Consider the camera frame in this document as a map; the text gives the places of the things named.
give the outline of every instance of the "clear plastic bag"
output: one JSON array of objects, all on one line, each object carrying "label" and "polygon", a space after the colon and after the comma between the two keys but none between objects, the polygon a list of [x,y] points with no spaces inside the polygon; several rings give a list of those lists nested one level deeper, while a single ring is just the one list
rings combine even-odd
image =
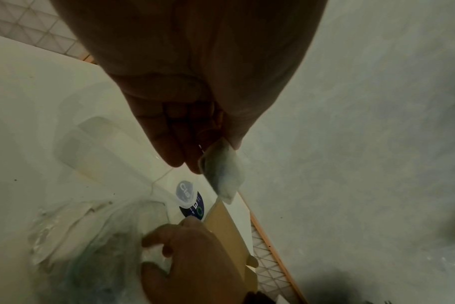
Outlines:
[{"label": "clear plastic bag", "polygon": [[42,212],[29,234],[31,267],[39,302],[59,304],[147,303],[140,264],[168,270],[161,249],[141,247],[144,234],[168,223],[154,201],[69,203]]}]

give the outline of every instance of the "cardboard box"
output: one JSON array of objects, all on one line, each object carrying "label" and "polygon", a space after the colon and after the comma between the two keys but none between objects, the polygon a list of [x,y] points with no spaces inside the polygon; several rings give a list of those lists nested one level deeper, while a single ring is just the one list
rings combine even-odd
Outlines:
[{"label": "cardboard box", "polygon": [[223,202],[218,201],[212,206],[204,220],[204,225],[217,236],[243,277],[247,289],[256,292],[258,276],[248,266],[258,267],[258,260],[249,253],[248,247]]}]

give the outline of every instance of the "white table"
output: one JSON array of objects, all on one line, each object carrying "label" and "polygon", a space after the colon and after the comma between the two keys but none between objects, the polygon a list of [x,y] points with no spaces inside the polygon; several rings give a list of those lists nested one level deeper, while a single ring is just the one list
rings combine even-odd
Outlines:
[{"label": "white table", "polygon": [[[53,155],[60,136],[91,117],[109,119],[136,149],[154,153],[119,89],[98,66],[0,37],[0,304],[36,302],[25,231],[40,207],[117,199],[112,189]],[[119,149],[117,156],[122,159],[129,150]],[[185,167],[179,170],[187,174]],[[198,181],[207,211],[216,196],[204,178]],[[168,208],[171,221],[183,217],[177,206]],[[248,208],[238,196],[228,210],[252,252]]]}]

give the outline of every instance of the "black sleeve cuff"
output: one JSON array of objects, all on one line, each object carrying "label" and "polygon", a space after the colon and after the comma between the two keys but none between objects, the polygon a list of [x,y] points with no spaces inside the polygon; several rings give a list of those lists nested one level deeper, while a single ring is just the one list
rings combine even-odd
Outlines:
[{"label": "black sleeve cuff", "polygon": [[258,291],[257,293],[254,293],[252,291],[248,292],[246,294],[246,297],[244,298],[244,301],[242,301],[242,304],[275,304],[273,300],[271,300],[270,297],[265,295],[264,293]]}]

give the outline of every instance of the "tiled floor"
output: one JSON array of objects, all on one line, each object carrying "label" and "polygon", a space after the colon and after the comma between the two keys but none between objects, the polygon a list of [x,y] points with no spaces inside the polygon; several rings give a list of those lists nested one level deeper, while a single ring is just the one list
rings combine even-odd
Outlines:
[{"label": "tiled floor", "polygon": [[49,0],[0,0],[0,36],[75,58],[86,52]]},{"label": "tiled floor", "polygon": [[290,304],[301,303],[293,286],[271,254],[269,247],[252,224],[251,231],[254,256],[259,261],[259,267],[256,268],[258,290],[274,300],[281,294]]}]

